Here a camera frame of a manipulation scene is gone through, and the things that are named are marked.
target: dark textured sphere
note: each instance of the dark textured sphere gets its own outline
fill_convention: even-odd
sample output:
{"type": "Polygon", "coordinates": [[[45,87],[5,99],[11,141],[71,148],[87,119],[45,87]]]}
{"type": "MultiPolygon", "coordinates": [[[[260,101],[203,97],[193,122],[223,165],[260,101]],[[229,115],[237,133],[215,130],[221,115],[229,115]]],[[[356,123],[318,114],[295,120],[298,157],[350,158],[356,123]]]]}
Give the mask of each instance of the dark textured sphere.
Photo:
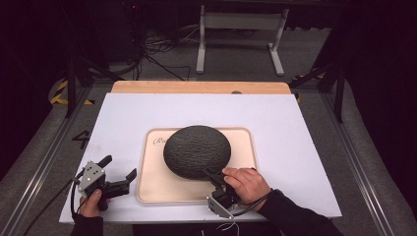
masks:
{"type": "Polygon", "coordinates": [[[208,126],[190,126],[175,132],[165,144],[163,158],[168,168],[186,179],[207,179],[206,168],[219,171],[230,160],[227,138],[208,126]]]}

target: table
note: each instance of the table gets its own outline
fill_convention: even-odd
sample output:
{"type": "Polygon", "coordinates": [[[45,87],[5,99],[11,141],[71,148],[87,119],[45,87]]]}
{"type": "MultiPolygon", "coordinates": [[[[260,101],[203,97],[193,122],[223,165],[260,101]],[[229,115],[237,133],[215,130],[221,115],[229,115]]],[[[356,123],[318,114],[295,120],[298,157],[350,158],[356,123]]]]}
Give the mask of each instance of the table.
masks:
{"type": "MultiPolygon", "coordinates": [[[[272,187],[301,207],[327,217],[341,216],[296,99],[284,83],[117,82],[103,102],[79,170],[88,160],[99,162],[112,154],[113,161],[105,167],[107,181],[122,180],[133,168],[140,169],[148,130],[195,124],[247,128],[253,136],[259,171],[272,187]],[[230,94],[235,90],[243,94],[230,94]]],[[[132,224],[227,220],[208,211],[206,202],[141,203],[136,198],[137,182],[132,182],[129,195],[112,199],[109,209],[102,213],[104,221],[132,224]]],[[[249,212],[235,220],[265,219],[249,212]]],[[[73,222],[70,198],[60,222],[73,222]]]]}

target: gray floor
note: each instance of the gray floor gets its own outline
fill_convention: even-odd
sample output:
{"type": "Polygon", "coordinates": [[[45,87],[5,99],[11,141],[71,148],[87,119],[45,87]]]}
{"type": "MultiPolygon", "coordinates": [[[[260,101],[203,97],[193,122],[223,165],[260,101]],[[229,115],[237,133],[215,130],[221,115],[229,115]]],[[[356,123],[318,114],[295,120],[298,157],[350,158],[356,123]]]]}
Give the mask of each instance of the gray floor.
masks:
{"type": "MultiPolygon", "coordinates": [[[[166,53],[157,53],[153,57],[163,65],[190,66],[190,80],[290,82],[294,76],[304,75],[310,70],[327,35],[326,29],[286,30],[278,48],[285,71],[284,77],[278,77],[272,67],[267,43],[273,38],[273,33],[267,31],[256,32],[250,37],[228,31],[209,34],[205,73],[202,75],[195,73],[198,48],[195,41],[166,53]]],[[[172,70],[182,77],[187,75],[186,69],[172,70]]],[[[176,80],[144,60],[140,80],[157,79],[176,80]]],[[[346,87],[343,101],[344,123],[339,125],[333,122],[333,115],[327,106],[327,101],[333,99],[333,93],[319,94],[314,89],[314,84],[315,81],[308,82],[294,91],[300,93],[301,111],[343,214],[343,217],[333,220],[334,224],[344,235],[417,235],[417,224],[411,210],[387,174],[362,123],[349,86],[346,87]],[[340,128],[346,131],[387,218],[389,231],[386,233],[369,208],[369,202],[364,197],[366,192],[358,185],[360,180],[355,171],[352,171],[355,166],[352,166],[349,151],[337,132],[340,128]]],[[[72,138],[84,130],[92,131],[101,102],[111,86],[109,80],[104,79],[97,81],[92,89],[79,88],[79,94],[88,94],[88,99],[94,99],[95,105],[83,105],[72,119],[64,119],[65,105],[54,104],[49,116],[0,183],[2,232],[6,232],[3,229],[7,226],[7,229],[12,229],[11,235],[23,234],[41,208],[73,177],[84,150],[81,149],[81,142],[72,141],[72,138]],[[65,136],[62,137],[62,145],[51,148],[63,132],[65,136]],[[44,163],[45,157],[51,159],[51,168],[43,175],[44,179],[35,179],[39,181],[36,182],[37,188],[31,189],[31,195],[36,198],[25,202],[22,197],[28,195],[26,189],[39,165],[44,163]],[[27,204],[28,208],[22,207],[23,204],[27,204]]],[[[65,199],[66,195],[60,196],[33,226],[29,235],[69,235],[72,225],[58,222],[65,199]]],[[[132,235],[132,229],[130,225],[108,224],[105,226],[105,235],[132,235]]]]}

